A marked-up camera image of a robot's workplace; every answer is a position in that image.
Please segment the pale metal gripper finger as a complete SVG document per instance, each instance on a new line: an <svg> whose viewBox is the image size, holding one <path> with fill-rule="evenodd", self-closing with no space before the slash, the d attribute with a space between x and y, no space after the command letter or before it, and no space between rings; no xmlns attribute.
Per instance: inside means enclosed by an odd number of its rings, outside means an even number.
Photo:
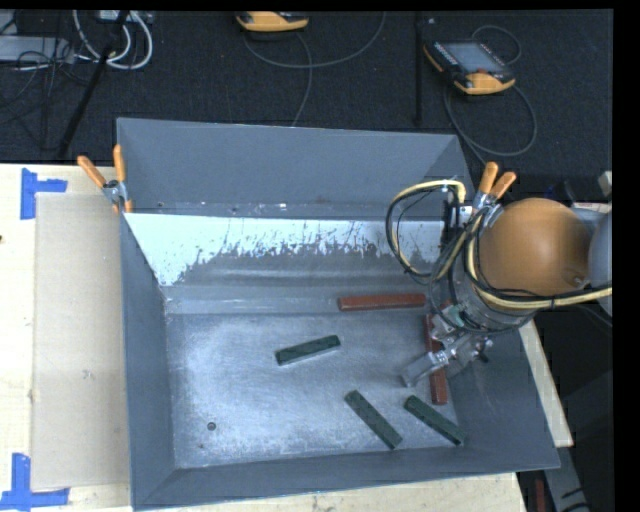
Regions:
<svg viewBox="0 0 640 512"><path fill-rule="evenodd" d="M457 351L448 359L448 365L445 369L446 377L456 377L479 357L480 352L477 349L471 349L469 351Z"/></svg>
<svg viewBox="0 0 640 512"><path fill-rule="evenodd" d="M400 378L405 387L412 388L421 379L443 369L448 363L449 355L446 350L428 351L405 366L400 373Z"/></svg>

